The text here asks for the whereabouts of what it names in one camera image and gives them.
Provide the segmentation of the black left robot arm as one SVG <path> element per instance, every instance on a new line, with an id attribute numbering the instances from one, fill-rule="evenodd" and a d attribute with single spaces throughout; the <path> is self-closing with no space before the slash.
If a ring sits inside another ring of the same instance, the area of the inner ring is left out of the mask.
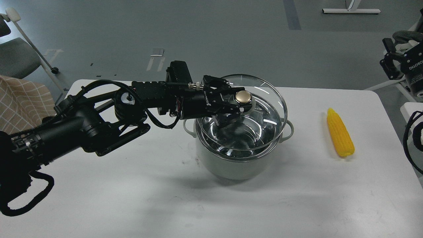
<path id="1" fill-rule="evenodd" d="M 194 83 L 184 61 L 171 62 L 166 72 L 164 81 L 131 86 L 96 80 L 65 98 L 41 125 L 11 135 L 2 131 L 1 213 L 13 217 L 34 208 L 54 186 L 41 166 L 77 148 L 104 156 L 146 134 L 147 119 L 172 129 L 179 120 L 210 117 L 225 127 L 252 108 L 244 87 L 209 75 Z"/>

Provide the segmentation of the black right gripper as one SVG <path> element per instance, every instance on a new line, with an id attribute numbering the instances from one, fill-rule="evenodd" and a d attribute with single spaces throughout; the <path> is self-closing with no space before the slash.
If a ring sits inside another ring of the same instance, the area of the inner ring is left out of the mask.
<path id="1" fill-rule="evenodd" d="M 391 38 L 382 39 L 385 56 L 379 64 L 389 80 L 399 80 L 404 74 L 413 96 L 422 97 L 422 42 L 407 42 L 396 46 Z M 394 61 L 400 63 L 398 68 Z"/>

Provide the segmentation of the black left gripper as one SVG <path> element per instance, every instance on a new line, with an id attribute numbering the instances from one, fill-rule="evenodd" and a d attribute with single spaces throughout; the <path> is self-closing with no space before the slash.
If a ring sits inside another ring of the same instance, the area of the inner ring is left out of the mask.
<path id="1" fill-rule="evenodd" d="M 194 90 L 182 101 L 181 120 L 215 116 L 215 125 L 224 128 L 241 116 L 244 107 L 229 103 L 245 103 L 245 89 L 231 87 L 227 80 L 204 75 L 203 89 Z"/>

